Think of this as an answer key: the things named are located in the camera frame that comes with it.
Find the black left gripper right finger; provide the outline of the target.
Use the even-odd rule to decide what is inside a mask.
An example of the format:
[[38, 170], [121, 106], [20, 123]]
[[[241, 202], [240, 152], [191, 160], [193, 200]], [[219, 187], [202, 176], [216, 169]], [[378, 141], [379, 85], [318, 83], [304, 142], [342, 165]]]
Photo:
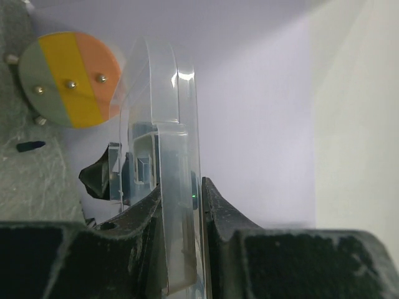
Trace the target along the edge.
[[364, 230], [263, 229], [202, 179], [214, 298], [397, 298], [398, 271]]

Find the small dark blue cap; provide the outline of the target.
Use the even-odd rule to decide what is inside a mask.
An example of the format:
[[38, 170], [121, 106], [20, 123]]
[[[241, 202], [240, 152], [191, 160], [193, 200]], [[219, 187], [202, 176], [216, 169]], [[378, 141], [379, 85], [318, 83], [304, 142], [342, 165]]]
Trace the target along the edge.
[[16, 149], [19, 153], [24, 153], [24, 152], [36, 150], [45, 145], [46, 145], [45, 141], [27, 141], [27, 142], [23, 142], [23, 143], [18, 143], [16, 145]]

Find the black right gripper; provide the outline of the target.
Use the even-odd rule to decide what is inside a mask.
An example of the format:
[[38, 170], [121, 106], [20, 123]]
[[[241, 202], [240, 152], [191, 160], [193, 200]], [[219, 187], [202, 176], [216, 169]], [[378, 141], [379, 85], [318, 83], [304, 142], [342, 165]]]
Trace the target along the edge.
[[[108, 149], [99, 160], [80, 171], [79, 180], [93, 198], [110, 199]], [[170, 209], [178, 205], [198, 208], [197, 177], [189, 170], [186, 155], [168, 152], [162, 158], [157, 152], [127, 153], [122, 168], [124, 203], [133, 205], [157, 187]]]

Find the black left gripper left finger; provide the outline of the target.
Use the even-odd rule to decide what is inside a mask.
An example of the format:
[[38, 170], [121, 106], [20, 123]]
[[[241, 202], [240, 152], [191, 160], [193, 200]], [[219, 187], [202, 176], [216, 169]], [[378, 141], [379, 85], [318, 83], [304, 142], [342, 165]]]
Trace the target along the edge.
[[160, 189], [94, 228], [2, 222], [2, 298], [145, 298]]

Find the clear box lid black handle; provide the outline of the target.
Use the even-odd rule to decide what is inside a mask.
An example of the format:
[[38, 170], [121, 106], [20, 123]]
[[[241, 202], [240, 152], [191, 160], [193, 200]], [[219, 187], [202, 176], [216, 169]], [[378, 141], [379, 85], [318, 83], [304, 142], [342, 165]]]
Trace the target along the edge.
[[186, 155], [198, 182], [198, 208], [161, 211], [151, 251], [148, 298], [206, 298], [204, 232], [195, 70], [180, 47], [138, 39], [127, 58], [113, 96], [119, 109], [119, 146], [115, 169], [123, 200], [122, 168], [127, 153]]

